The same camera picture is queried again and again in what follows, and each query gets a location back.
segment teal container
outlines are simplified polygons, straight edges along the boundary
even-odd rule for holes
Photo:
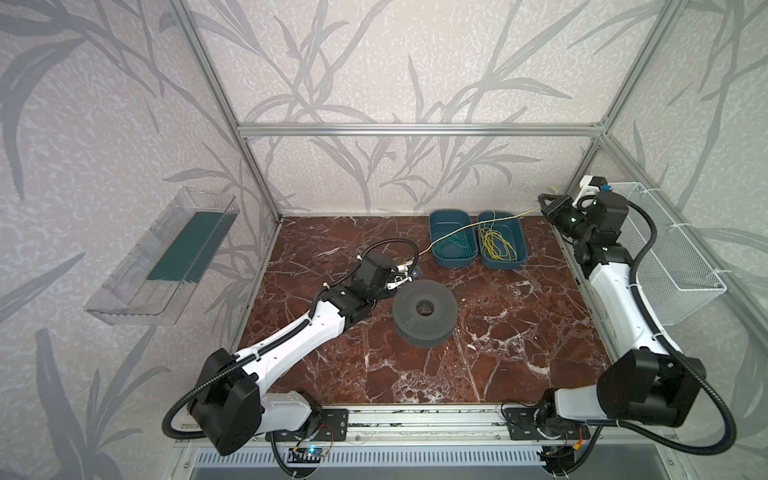
[[[469,215],[461,210],[437,210],[429,214],[429,242],[434,242],[452,231],[472,224]],[[462,268],[470,266],[478,255],[478,242],[474,227],[454,233],[432,247],[437,266]]]
[[[513,217],[513,214],[509,212],[496,212],[496,218]],[[482,212],[478,215],[478,222],[486,220],[493,220],[493,212]],[[507,240],[515,248],[518,254],[516,261],[507,260],[493,260],[488,256],[488,252],[483,248],[482,241],[480,239],[480,228],[492,227],[493,230],[498,231],[504,240]],[[512,218],[510,220],[499,220],[494,223],[483,223],[477,227],[478,245],[480,246],[480,261],[483,265],[493,270],[516,270],[528,259],[528,248],[525,246],[525,237],[523,236],[523,228],[520,225],[519,218]],[[501,241],[494,239],[494,245],[504,250]]]

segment wall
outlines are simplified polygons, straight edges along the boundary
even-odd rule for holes
[[[0,30],[0,477],[156,478],[274,226],[164,2],[4,2]],[[241,212],[177,324],[88,315],[182,186]]]
[[[768,2],[689,2],[612,134],[728,267],[768,306]],[[768,356],[722,299],[670,328],[729,401],[739,427],[727,454],[691,460],[702,479],[764,478]],[[712,442],[721,421],[700,396],[684,441]]]
[[[189,1],[240,122],[315,123],[599,121],[662,3]],[[295,214],[527,210],[567,183],[587,141],[251,138]],[[499,201],[507,185],[519,195]]]

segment marble surface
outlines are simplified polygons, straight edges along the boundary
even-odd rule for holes
[[[423,278],[448,286],[459,304],[447,342],[420,349],[401,339],[392,300],[374,315],[297,363],[271,391],[304,388],[322,404],[533,402],[549,387],[595,383],[608,358],[553,231],[542,217],[522,220],[528,262],[489,270],[479,259],[444,269],[422,256]],[[429,245],[426,217],[287,218],[240,347],[266,338],[302,315],[323,282],[351,259],[390,237]],[[397,260],[405,245],[382,248]]]

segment white wire mesh basket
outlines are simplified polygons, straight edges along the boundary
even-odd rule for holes
[[[720,275],[643,184],[626,182],[611,187],[645,210],[656,224],[658,237],[637,270],[637,282],[663,325],[680,322],[725,292]],[[649,236],[643,217],[630,208],[618,242],[634,258]]]

